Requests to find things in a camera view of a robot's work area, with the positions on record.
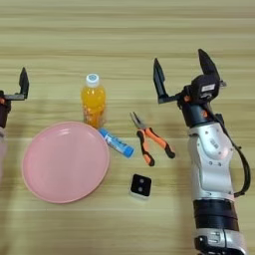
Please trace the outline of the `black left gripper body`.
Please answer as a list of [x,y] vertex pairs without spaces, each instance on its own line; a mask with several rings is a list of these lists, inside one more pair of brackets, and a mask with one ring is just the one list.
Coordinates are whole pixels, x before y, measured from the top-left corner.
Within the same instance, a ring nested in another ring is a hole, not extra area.
[[3,91],[0,91],[0,105],[5,106],[7,109],[11,108],[12,101],[25,101],[26,96],[24,94],[5,95]]

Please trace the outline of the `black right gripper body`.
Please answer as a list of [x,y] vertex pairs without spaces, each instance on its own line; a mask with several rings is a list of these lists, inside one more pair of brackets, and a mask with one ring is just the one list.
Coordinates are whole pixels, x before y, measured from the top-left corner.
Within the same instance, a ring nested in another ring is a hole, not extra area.
[[160,104],[178,102],[180,105],[202,105],[210,102],[212,98],[213,91],[205,91],[203,87],[184,87],[180,93],[177,93],[174,96],[169,96],[165,88],[158,90],[158,102]]

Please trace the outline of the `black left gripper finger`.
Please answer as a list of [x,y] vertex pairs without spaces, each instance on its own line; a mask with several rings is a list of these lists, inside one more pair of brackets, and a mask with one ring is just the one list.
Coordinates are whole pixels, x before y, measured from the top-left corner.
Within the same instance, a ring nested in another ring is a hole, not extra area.
[[20,74],[19,86],[20,86],[20,93],[22,95],[27,95],[29,92],[29,80],[28,80],[28,75],[25,68],[22,69],[22,72]]

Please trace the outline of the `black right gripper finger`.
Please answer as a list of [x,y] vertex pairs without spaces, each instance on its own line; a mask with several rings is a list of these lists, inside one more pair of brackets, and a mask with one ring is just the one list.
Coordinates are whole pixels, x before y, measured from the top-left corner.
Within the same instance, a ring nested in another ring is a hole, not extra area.
[[198,57],[200,67],[204,75],[214,75],[217,79],[219,79],[219,74],[214,62],[211,60],[209,55],[203,51],[202,49],[198,50]]
[[165,96],[164,74],[158,59],[154,59],[153,63],[153,81],[157,91],[157,95],[162,98]]

